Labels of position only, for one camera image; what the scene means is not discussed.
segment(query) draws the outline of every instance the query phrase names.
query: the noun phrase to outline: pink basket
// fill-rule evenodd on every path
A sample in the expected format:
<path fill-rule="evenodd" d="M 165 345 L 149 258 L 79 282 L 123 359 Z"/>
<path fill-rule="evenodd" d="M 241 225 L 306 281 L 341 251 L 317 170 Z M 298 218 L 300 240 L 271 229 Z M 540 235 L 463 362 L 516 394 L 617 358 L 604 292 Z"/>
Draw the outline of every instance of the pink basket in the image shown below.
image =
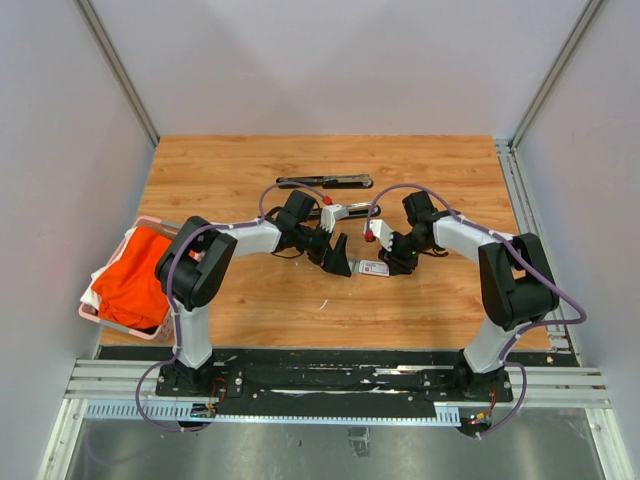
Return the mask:
<path fill-rule="evenodd" d="M 162 223 L 162 220 L 155 217 L 139 217 L 136 220 L 136 222 L 133 224 L 133 226 L 150 228 L 167 238 L 173 238 L 176 236 L 176 233 L 178 233 L 178 228 L 165 225 Z M 111 255 L 111 258 L 107 263 L 107 266 L 111 265 L 113 263 L 113 260 L 116 258 L 116 256 L 122 251 L 122 249 L 124 248 L 124 243 L 125 241 L 123 239 L 122 243 L 120 243 L 116 251 L 113 253 L 113 255 Z M 105 325 L 107 327 L 113 328 L 115 330 L 119 330 L 121 332 L 128 333 L 130 335 L 134 335 L 144 340 L 154 340 L 160 343 L 165 343 L 169 339 L 169 336 L 171 335 L 171 332 L 173 330 L 173 322 L 171 320 L 171 310 L 167 310 L 167 315 L 164 318 L 162 325 L 160 325 L 156 329 L 156 331 L 151 334 L 141 332 L 140 330 L 135 330 L 133 328 L 125 327 L 118 323 L 114 323 L 110 320 L 105 320 L 104 318 L 100 318 L 97 316 L 98 312 L 96 311 L 95 308 L 84 303 L 80 304 L 78 313 L 82 318 L 86 318 L 87 320 L 91 320 L 92 322 L 99 323 L 100 325 Z"/>

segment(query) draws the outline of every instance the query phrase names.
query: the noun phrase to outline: wooden surface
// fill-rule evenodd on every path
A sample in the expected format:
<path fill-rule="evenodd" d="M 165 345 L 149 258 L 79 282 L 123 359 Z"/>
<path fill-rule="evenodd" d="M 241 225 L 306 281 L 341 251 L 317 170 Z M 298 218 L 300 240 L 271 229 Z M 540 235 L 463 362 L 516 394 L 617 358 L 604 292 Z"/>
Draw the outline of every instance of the wooden surface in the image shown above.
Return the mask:
<path fill-rule="evenodd" d="M 490 137 L 163 137 L 140 214 L 247 220 L 276 177 L 355 173 L 370 173 L 374 187 L 328 190 L 335 202 L 367 201 L 389 185 L 415 182 L 474 221 L 516 232 Z M 273 190 L 265 209 L 289 193 Z M 409 193 L 393 191 L 380 202 L 382 218 L 402 233 L 410 229 L 401 203 Z M 341 221 L 337 231 L 349 235 L 349 257 L 375 260 L 379 245 L 364 242 L 363 225 Z M 211 304 L 210 338 L 236 346 L 462 348 L 483 318 L 478 267 L 456 254 L 423 255 L 413 275 L 393 278 L 330 275 L 306 255 L 254 255 L 229 267 Z M 102 343 L 142 341 L 105 329 Z M 546 332 L 528 333 L 518 348 L 549 348 Z"/>

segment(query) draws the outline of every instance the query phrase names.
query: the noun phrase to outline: white label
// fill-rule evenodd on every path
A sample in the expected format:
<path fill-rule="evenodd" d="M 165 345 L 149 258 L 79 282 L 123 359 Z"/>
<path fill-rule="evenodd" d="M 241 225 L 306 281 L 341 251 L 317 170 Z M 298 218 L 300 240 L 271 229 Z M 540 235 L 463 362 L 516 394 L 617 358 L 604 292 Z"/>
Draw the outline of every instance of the white label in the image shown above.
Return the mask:
<path fill-rule="evenodd" d="M 363 275 L 376 275 L 378 277 L 389 276 L 389 266 L 383 262 L 372 262 L 370 260 L 360 260 L 358 273 Z"/>

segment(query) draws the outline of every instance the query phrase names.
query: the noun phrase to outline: black base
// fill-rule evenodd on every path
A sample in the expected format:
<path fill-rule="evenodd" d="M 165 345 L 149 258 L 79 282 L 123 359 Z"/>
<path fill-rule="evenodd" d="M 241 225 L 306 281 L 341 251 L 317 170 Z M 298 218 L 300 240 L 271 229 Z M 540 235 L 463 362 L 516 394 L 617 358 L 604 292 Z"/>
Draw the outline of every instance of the black base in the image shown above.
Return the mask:
<path fill-rule="evenodd" d="M 221 348 L 213 351 L 217 362 L 260 364 L 313 364 L 349 363 L 360 365 L 454 365 L 459 360 L 456 350 L 357 350 L 341 348 L 325 350 L 318 348 Z M 159 361 L 171 358 L 171 347 L 133 345 L 105 345 L 100 347 L 99 360 L 147 360 Z M 525 367 L 579 367 L 576 356 L 571 353 L 527 352 L 509 353 L 507 361 L 522 363 Z"/>
<path fill-rule="evenodd" d="M 504 370 L 487 377 L 482 388 L 476 388 L 472 396 L 469 395 L 469 392 L 461 391 L 456 386 L 453 369 L 423 370 L 422 381 L 427 389 L 424 393 L 424 398 L 432 402 L 489 402 L 491 401 L 489 390 L 491 387 L 496 391 L 498 403 L 509 403 L 513 400 L 509 374 Z"/>
<path fill-rule="evenodd" d="M 198 370 L 185 367 L 180 362 L 160 368 L 156 395 L 159 397 L 206 397 L 211 396 L 213 381 L 223 378 L 227 384 L 226 397 L 242 395 L 243 373 L 239 366 L 214 366 L 206 363 Z"/>

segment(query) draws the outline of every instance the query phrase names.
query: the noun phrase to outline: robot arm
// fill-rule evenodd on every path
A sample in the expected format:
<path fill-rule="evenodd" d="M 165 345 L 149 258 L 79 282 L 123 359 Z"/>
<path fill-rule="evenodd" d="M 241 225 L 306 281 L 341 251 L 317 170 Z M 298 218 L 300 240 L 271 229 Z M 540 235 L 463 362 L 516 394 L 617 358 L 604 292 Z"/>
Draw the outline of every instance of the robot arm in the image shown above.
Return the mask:
<path fill-rule="evenodd" d="M 482 303 L 486 318 L 473 341 L 462 351 L 457 365 L 463 391 L 486 380 L 503 368 L 508 345 L 519 327 L 542 320 L 557 308 L 559 299 L 548 288 L 522 270 L 506 247 L 491 235 L 462 223 L 448 212 L 438 212 L 429 195 L 417 192 L 403 200 L 411 232 L 402 235 L 383 220 L 371 220 L 370 228 L 382 249 L 378 256 L 389 265 L 392 275 L 410 274 L 417 267 L 419 253 L 450 249 L 480 267 Z M 551 269 L 539 238 L 525 233 L 501 233 L 536 270 L 553 282 Z"/>
<path fill-rule="evenodd" d="M 337 220 L 348 215 L 342 205 L 322 209 L 320 223 L 314 229 L 306 222 L 315 204 L 313 197 L 294 191 L 275 218 L 256 219 L 255 225 L 234 227 L 210 224 L 201 217 L 190 217 L 156 266 L 155 276 L 167 292 L 171 264 L 190 236 L 207 225 L 210 229 L 195 237 L 184 250 L 173 277 L 173 296 L 177 311 L 172 311 L 174 326 L 180 322 L 181 342 L 174 346 L 178 360 L 197 370 L 211 357 L 209 342 L 209 303 L 218 293 L 229 263 L 233 258 L 255 253 L 273 253 L 285 248 L 307 252 L 309 259 L 328 273 L 351 276 L 346 256 L 347 236 L 340 234 L 334 247 L 330 240 Z"/>

